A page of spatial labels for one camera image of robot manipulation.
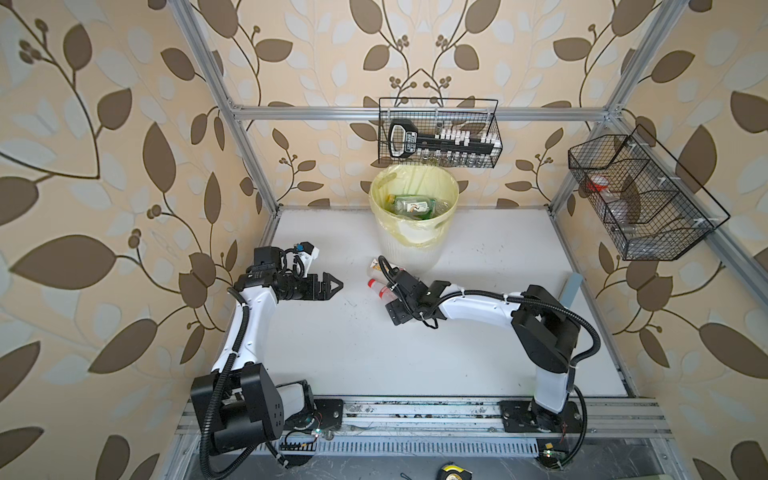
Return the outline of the pink label clear bottle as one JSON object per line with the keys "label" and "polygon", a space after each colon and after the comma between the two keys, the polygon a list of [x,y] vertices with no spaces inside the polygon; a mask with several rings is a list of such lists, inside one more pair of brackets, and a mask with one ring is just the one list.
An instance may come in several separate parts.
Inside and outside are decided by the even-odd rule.
{"label": "pink label clear bottle", "polygon": [[376,279],[371,278],[367,285],[384,303],[390,303],[398,299],[395,293],[386,284]]}

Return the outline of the green cap square bottle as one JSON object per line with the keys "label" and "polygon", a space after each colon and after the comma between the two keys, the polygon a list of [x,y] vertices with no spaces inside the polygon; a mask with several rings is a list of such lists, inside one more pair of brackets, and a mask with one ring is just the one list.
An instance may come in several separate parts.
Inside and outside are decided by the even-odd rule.
{"label": "green cap square bottle", "polygon": [[407,200],[404,202],[404,210],[407,215],[427,218],[434,210],[433,199]]}

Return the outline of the orange label clear bottle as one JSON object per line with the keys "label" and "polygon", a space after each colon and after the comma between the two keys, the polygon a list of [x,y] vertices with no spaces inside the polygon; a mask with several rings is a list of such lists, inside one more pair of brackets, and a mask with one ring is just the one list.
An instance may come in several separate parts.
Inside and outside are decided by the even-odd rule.
{"label": "orange label clear bottle", "polygon": [[383,271],[381,269],[381,266],[380,266],[377,258],[374,258],[371,261],[367,271],[368,271],[368,273],[369,273],[369,275],[371,277],[373,277],[373,276],[384,276],[384,273],[383,273]]}

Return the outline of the green soda bottle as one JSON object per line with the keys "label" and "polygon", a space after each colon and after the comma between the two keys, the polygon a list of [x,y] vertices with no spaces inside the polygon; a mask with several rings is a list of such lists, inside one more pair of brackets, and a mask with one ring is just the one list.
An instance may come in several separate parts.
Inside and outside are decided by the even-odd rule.
{"label": "green soda bottle", "polygon": [[419,200],[410,195],[389,195],[385,208],[394,215],[407,216],[419,211]]}

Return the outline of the green label clear bottle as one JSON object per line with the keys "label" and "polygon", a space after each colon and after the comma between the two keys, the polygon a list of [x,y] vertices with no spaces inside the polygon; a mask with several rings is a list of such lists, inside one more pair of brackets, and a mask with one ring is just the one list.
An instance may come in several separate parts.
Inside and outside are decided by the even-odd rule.
{"label": "green label clear bottle", "polygon": [[445,200],[435,200],[433,207],[433,217],[439,217],[446,214],[452,208],[452,203]]}

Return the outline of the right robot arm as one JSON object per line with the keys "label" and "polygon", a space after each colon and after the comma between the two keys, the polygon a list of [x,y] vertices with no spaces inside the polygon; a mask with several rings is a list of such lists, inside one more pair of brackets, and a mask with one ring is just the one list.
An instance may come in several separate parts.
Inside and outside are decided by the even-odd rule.
{"label": "right robot arm", "polygon": [[377,258],[393,298],[387,313],[396,325],[418,321],[436,330],[442,321],[472,321],[510,329],[536,366],[530,412],[537,427],[551,430],[575,390],[576,369],[602,345],[597,330],[564,307],[545,288],[531,284],[521,293],[465,289],[448,281],[427,285],[384,257]]}

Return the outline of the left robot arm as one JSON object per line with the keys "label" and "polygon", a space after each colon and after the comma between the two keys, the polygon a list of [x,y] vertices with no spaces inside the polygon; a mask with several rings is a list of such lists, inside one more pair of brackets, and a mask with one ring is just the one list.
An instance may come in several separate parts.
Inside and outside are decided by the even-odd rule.
{"label": "left robot arm", "polygon": [[301,242],[283,250],[258,247],[251,266],[228,292],[236,305],[219,358],[210,373],[194,379],[191,402],[200,429],[199,464],[206,479],[231,475],[259,446],[285,468],[276,446],[290,450],[294,433],[312,442],[341,425],[340,400],[315,401],[305,380],[277,385],[263,363],[269,324],[279,304],[327,301],[343,284],[329,273],[313,274],[319,250]]}

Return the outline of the black socket set holder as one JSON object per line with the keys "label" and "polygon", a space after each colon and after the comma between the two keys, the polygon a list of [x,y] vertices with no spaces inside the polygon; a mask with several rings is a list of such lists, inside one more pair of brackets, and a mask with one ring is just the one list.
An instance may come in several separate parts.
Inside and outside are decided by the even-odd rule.
{"label": "black socket set holder", "polygon": [[473,137],[469,130],[457,130],[438,126],[435,133],[426,128],[419,130],[407,119],[395,119],[384,136],[384,145],[392,159],[407,159],[413,155],[437,158],[458,157],[491,160],[501,154],[503,145],[494,133]]}

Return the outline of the grey blue rectangular block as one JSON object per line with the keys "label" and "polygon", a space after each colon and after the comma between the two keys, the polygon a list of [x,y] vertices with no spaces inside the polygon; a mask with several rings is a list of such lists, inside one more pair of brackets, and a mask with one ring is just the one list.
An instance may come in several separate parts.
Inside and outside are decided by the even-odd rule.
{"label": "grey blue rectangular block", "polygon": [[561,292],[559,294],[559,302],[566,308],[570,308],[577,295],[581,290],[583,283],[583,276],[579,273],[572,272],[564,283]]}

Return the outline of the yellow black tape measure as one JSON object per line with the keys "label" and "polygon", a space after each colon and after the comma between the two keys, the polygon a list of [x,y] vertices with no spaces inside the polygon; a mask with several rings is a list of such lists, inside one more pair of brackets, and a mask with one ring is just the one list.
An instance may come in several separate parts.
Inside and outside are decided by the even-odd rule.
{"label": "yellow black tape measure", "polygon": [[472,480],[473,473],[455,463],[447,463],[438,469],[436,480]]}

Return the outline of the red capped jar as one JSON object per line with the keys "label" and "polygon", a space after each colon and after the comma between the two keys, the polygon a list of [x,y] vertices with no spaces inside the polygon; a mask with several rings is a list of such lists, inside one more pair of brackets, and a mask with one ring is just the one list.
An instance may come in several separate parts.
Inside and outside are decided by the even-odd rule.
{"label": "red capped jar", "polygon": [[610,187],[611,181],[604,175],[588,175],[585,181],[585,191],[592,193],[599,193],[607,190]]}

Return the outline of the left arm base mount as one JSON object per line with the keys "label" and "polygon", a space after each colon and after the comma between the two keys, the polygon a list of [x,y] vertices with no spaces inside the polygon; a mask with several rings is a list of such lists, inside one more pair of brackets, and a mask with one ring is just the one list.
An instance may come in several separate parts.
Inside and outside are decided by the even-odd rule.
{"label": "left arm base mount", "polygon": [[320,398],[310,402],[304,398],[284,399],[283,432],[338,430],[343,421],[343,407],[340,398]]}

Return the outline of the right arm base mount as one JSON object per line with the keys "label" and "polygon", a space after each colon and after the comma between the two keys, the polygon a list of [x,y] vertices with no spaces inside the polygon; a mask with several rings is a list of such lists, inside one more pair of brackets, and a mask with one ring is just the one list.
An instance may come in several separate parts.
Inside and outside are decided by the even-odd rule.
{"label": "right arm base mount", "polygon": [[580,433],[585,427],[585,417],[573,401],[567,401],[560,413],[553,413],[534,400],[504,400],[498,406],[506,433]]}

